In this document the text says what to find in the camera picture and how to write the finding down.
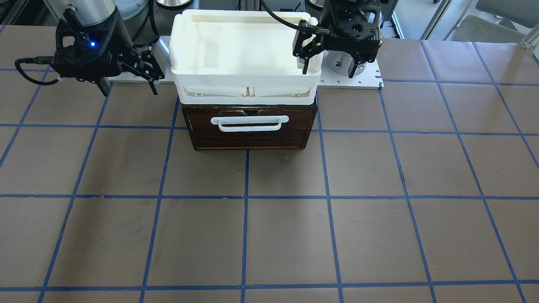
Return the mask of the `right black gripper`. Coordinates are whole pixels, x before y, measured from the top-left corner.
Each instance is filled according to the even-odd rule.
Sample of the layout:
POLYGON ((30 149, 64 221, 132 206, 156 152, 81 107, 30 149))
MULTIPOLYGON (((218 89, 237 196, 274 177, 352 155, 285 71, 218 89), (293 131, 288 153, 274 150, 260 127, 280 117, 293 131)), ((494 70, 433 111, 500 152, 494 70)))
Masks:
POLYGON ((117 6, 56 6, 55 11, 62 15, 51 63, 57 73, 96 84, 108 97, 107 77, 129 72, 158 95, 164 71, 152 50, 137 52, 117 6))

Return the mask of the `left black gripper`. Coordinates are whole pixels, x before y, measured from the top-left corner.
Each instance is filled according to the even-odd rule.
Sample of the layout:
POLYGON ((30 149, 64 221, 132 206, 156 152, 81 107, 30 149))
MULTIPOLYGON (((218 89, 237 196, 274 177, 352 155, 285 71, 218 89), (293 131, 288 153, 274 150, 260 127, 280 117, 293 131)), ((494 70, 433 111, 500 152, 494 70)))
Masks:
POLYGON ((301 20, 293 44, 293 56, 303 62, 302 74, 320 74, 323 51, 350 54, 348 78, 373 63, 381 46, 379 0, 326 0, 318 24, 301 20))

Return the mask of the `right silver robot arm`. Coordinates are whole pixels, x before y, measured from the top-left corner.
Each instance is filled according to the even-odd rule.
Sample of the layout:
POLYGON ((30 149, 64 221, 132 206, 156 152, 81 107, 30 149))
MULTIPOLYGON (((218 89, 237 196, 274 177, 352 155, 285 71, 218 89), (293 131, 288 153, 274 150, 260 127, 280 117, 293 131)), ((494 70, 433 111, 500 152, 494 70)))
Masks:
POLYGON ((160 38, 170 36, 173 19, 193 8, 192 0, 47 0, 58 19, 56 51, 48 64, 59 78, 87 81, 108 96, 109 80, 129 73, 152 93, 165 78, 160 38))

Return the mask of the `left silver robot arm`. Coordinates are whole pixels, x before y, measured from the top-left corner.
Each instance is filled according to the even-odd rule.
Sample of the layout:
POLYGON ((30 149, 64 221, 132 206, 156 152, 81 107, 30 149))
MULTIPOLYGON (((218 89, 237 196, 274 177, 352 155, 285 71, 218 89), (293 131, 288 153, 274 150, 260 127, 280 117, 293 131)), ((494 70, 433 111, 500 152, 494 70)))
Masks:
POLYGON ((304 64, 302 73, 315 55, 337 51, 352 58, 344 74, 354 77, 360 65, 376 59, 382 45, 381 15, 379 0, 326 0, 318 25, 301 20, 295 27, 293 56, 304 64))

